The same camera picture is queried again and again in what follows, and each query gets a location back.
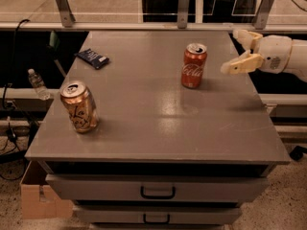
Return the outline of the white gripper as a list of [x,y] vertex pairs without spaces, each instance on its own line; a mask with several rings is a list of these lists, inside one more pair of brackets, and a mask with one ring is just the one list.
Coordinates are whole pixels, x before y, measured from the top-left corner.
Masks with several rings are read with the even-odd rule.
[[[250,73],[257,68],[263,72],[279,74],[285,69],[292,49],[292,40],[289,37],[281,35],[263,37],[261,34],[240,29],[233,30],[233,37],[247,51],[225,62],[221,66],[223,74]],[[254,47],[257,54],[250,52]]]

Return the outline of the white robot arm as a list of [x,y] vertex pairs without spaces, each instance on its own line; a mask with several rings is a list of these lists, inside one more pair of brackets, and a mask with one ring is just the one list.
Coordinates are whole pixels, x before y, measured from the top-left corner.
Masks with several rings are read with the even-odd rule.
[[221,72],[227,75],[254,72],[295,75],[307,81],[307,41],[285,35],[263,36],[247,30],[234,30],[234,39],[244,48],[237,58],[225,62]]

